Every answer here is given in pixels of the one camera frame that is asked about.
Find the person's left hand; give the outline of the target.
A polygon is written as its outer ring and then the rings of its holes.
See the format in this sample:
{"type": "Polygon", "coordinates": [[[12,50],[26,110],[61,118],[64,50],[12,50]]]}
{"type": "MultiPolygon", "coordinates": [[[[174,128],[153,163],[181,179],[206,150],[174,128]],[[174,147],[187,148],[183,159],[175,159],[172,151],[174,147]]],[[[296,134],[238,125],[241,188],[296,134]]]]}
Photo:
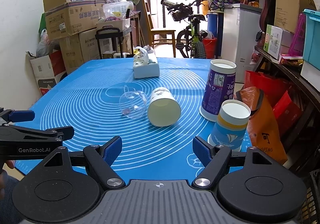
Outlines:
{"type": "MultiPolygon", "coordinates": [[[[10,169],[15,168],[15,161],[9,160],[5,162],[7,167],[10,169]]],[[[8,181],[8,174],[5,170],[3,170],[3,167],[1,167],[1,174],[0,174],[0,198],[1,200],[5,197],[5,188],[8,181]]]]}

